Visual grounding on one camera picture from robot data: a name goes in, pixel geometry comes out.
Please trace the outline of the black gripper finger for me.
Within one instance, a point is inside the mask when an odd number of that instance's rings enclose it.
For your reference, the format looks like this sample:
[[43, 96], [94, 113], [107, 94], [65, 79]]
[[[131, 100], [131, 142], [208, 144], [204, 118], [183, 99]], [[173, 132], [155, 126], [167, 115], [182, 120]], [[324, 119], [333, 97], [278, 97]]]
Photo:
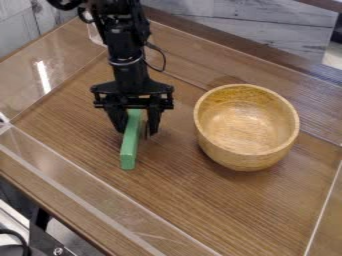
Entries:
[[129, 122], [129, 113], [122, 106], [109, 105], [106, 107], [106, 112], [109, 114], [113, 125], [119, 133], [126, 131], [126, 126]]
[[162, 118], [162, 111], [158, 105], [151, 105], [147, 110], [149, 115], [149, 131], [150, 135], [158, 133], [159, 130], [159, 123]]

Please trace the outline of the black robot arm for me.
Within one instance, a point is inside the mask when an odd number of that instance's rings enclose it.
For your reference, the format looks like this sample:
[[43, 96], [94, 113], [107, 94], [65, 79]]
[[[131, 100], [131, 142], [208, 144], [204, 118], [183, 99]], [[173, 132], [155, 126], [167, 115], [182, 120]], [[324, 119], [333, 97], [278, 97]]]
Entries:
[[78, 10], [86, 24], [94, 24], [109, 49], [114, 80], [91, 87], [94, 106], [102, 108], [113, 125], [123, 133], [129, 110], [147, 111], [147, 131], [159, 132], [162, 113], [174, 109], [174, 87], [155, 81], [149, 74], [151, 65], [145, 48], [161, 51], [149, 42], [150, 21], [141, 0], [47, 0], [59, 10]]

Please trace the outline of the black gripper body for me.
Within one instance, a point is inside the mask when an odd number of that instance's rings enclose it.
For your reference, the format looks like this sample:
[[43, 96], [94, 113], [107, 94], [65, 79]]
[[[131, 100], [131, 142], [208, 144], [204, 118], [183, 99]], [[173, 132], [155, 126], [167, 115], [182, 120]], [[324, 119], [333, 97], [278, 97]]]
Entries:
[[97, 108], [150, 109], [174, 108], [174, 87], [155, 81], [149, 74], [147, 64], [139, 60], [134, 64], [114, 65], [115, 80], [97, 84], [94, 94]]

